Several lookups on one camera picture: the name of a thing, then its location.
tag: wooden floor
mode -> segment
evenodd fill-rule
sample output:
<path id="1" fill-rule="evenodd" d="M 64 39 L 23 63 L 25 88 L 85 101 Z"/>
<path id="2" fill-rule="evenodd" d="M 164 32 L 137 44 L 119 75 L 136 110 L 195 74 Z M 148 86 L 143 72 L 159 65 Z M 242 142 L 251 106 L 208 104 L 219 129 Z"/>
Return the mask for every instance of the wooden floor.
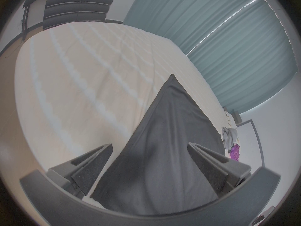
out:
<path id="1" fill-rule="evenodd" d="M 40 31 L 42 27 L 29 32 L 25 40 Z M 35 169 L 43 171 L 24 138 L 16 111 L 14 72 L 23 43 L 21 38 L 18 39 L 0 57 L 0 176 L 21 208 L 39 225 L 48 225 L 34 209 L 19 183 L 21 177 Z"/>

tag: gray cloth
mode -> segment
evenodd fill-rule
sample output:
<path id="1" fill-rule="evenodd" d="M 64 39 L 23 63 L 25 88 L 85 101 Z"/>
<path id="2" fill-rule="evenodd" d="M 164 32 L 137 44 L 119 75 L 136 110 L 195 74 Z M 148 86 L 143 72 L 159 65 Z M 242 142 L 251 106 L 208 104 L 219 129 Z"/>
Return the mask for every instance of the gray cloth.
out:
<path id="1" fill-rule="evenodd" d="M 177 213 L 216 200 L 188 142 L 224 155 L 220 134 L 171 75 L 91 198 L 132 215 Z"/>
<path id="2" fill-rule="evenodd" d="M 222 130 L 223 130 L 224 147 L 227 150 L 231 150 L 231 147 L 233 147 L 233 144 L 237 139 L 237 130 L 234 128 L 226 128 L 226 127 L 222 127 Z"/>

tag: bed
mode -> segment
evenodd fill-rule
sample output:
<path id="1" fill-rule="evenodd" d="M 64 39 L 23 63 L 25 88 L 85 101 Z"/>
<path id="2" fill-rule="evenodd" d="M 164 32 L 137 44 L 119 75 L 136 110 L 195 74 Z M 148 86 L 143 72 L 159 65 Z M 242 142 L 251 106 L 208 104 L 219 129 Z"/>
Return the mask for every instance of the bed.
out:
<path id="1" fill-rule="evenodd" d="M 112 143 L 100 179 L 171 74 L 220 135 L 222 127 L 236 127 L 199 71 L 169 39 L 101 22 L 64 24 L 28 39 L 17 57 L 15 97 L 37 161 L 47 171 Z"/>

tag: curtain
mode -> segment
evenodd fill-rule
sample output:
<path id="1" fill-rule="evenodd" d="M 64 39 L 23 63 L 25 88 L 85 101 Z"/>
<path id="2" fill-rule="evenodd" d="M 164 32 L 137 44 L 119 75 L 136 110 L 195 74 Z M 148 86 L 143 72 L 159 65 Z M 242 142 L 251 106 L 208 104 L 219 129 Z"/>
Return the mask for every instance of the curtain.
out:
<path id="1" fill-rule="evenodd" d="M 264 0 L 244 8 L 251 1 L 135 0 L 123 24 L 166 37 L 185 54 L 210 34 L 187 57 L 220 104 L 242 113 L 272 97 L 297 72 L 279 19 Z"/>

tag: folded gray cloth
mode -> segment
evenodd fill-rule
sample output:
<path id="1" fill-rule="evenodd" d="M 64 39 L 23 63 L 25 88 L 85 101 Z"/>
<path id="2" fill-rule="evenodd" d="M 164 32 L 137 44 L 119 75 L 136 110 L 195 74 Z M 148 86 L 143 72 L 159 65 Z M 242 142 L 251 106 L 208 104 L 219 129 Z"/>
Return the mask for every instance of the folded gray cloth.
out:
<path id="1" fill-rule="evenodd" d="M 223 130 L 224 147 L 225 149 L 230 150 L 237 139 L 237 130 L 234 128 L 226 128 L 226 127 L 222 127 L 222 130 Z"/>

